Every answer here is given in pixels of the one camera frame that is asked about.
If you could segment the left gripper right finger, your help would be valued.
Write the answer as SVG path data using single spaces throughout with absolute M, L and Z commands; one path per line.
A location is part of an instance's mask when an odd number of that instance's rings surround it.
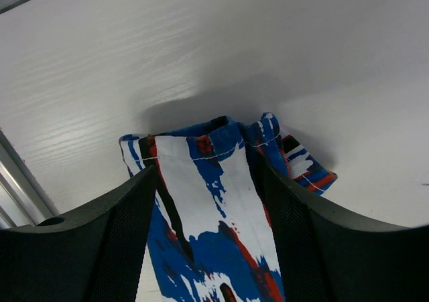
M 352 212 L 257 158 L 288 301 L 427 301 L 428 227 Z

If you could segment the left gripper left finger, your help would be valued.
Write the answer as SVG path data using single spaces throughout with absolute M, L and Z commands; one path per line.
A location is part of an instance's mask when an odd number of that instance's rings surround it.
M 145 168 L 37 226 L 1 231 L 2 301 L 134 301 L 156 192 Z

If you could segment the blue patterned trousers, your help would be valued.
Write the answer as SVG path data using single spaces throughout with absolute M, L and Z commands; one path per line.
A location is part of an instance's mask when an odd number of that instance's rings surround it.
M 155 167 L 147 246 L 164 301 L 283 301 L 263 170 L 321 195 L 336 180 L 267 112 L 119 140 L 130 175 Z

